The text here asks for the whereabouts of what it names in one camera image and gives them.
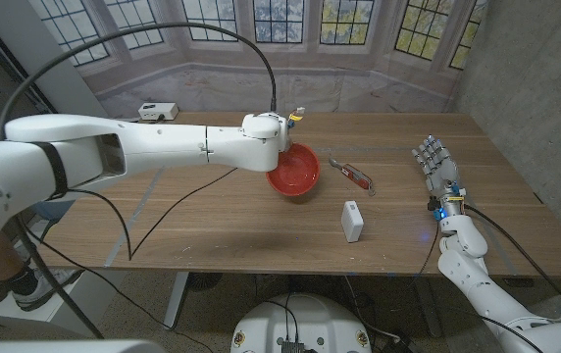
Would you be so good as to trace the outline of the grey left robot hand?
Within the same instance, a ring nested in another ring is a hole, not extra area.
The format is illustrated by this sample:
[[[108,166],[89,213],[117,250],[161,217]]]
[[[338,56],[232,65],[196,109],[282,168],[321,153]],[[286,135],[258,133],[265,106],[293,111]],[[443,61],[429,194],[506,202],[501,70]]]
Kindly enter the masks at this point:
[[[304,114],[305,114],[304,107],[298,107],[294,111],[292,111],[287,117],[287,121],[286,121],[287,129],[293,128],[297,122],[301,121],[304,118]],[[292,144],[292,140],[290,135],[288,135],[286,137],[285,150],[288,150],[291,144]]]

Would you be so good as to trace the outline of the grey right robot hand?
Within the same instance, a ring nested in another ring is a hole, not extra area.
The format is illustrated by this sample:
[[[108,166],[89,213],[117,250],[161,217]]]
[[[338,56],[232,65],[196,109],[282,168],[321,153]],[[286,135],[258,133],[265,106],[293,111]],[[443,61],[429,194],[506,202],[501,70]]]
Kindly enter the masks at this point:
[[[438,138],[429,135],[412,155],[426,177],[431,194],[428,210],[437,221],[464,214],[465,189],[456,162]]]

